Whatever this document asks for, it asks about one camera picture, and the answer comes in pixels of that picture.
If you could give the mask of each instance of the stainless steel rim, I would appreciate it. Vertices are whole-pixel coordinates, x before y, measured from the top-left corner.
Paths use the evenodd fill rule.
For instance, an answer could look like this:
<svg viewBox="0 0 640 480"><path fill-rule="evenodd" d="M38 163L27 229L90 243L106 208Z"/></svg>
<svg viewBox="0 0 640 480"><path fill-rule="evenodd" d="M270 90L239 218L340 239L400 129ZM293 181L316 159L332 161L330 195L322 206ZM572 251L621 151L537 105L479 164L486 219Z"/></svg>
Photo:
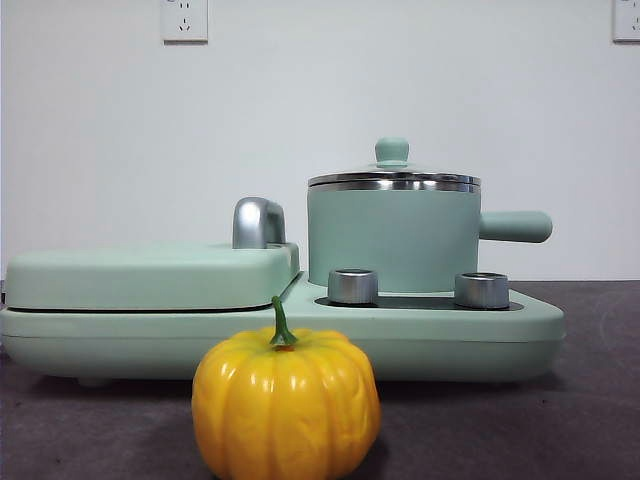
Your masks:
<svg viewBox="0 0 640 480"><path fill-rule="evenodd" d="M445 192L480 193L480 186L471 183L438 182L435 180L360 180L354 182L320 183L309 186L311 192L339 190L437 190Z"/></svg>
<svg viewBox="0 0 640 480"><path fill-rule="evenodd" d="M309 180L309 186L343 183L343 182L370 182L370 181L400 181L400 182L445 182L445 183L465 183L480 186L480 179L468 175L457 175L454 173L421 173L410 171L380 170L372 172L354 173L334 173L331 175L321 175Z"/></svg>

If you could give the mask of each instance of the tabletop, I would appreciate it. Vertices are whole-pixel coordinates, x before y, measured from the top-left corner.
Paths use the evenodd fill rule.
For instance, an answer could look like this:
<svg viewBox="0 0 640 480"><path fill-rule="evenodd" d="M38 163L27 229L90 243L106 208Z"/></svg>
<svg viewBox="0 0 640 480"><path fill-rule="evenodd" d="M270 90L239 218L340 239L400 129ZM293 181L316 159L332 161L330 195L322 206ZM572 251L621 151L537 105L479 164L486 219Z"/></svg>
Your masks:
<svg viewBox="0 0 640 480"><path fill-rule="evenodd" d="M380 435L349 479L640 478L640 281L511 287L565 311L552 371L513 384L378 383ZM212 479L190 382L86 389L4 351L0 362L2 479Z"/></svg>

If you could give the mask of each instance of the pot lid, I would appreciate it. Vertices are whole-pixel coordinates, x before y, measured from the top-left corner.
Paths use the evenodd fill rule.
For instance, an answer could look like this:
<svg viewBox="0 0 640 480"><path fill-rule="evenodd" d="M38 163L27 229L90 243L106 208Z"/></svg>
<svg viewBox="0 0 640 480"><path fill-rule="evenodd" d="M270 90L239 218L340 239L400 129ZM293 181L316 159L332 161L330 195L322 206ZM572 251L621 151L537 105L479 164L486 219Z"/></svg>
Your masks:
<svg viewBox="0 0 640 480"><path fill-rule="evenodd" d="M376 163L368 164L357 171L321 175L309 180L309 187L342 182L399 181L399 182L446 182L480 186L480 179L456 173L429 172L419 165L408 162L409 143L401 137L383 137L376 143Z"/></svg>

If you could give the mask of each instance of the appliance base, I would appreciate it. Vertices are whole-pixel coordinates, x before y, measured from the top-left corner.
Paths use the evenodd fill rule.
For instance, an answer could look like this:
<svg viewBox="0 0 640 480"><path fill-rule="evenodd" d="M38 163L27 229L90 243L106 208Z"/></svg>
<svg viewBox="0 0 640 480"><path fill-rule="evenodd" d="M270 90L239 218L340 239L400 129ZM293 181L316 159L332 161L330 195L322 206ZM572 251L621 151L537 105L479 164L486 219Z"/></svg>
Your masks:
<svg viewBox="0 0 640 480"><path fill-rule="evenodd" d="M319 305L326 288L300 274L283 295L290 328L332 329L369 356L377 380L512 382L551 368L560 309L510 291L511 311ZM452 292L423 296L451 296ZM271 308L234 312L46 312L5 309L2 342L19 364L86 379L192 379L202 356L241 330L273 324Z"/></svg>

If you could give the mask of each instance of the lid knob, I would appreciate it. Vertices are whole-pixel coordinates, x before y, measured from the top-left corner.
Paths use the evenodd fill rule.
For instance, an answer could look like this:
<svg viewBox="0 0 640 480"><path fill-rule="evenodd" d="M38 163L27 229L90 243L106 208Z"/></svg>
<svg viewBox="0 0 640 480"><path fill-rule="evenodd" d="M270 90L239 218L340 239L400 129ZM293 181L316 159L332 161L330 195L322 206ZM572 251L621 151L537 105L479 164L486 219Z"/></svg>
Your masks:
<svg viewBox="0 0 640 480"><path fill-rule="evenodd" d="M406 167L409 142L402 137L382 137L376 143L378 167Z"/></svg>

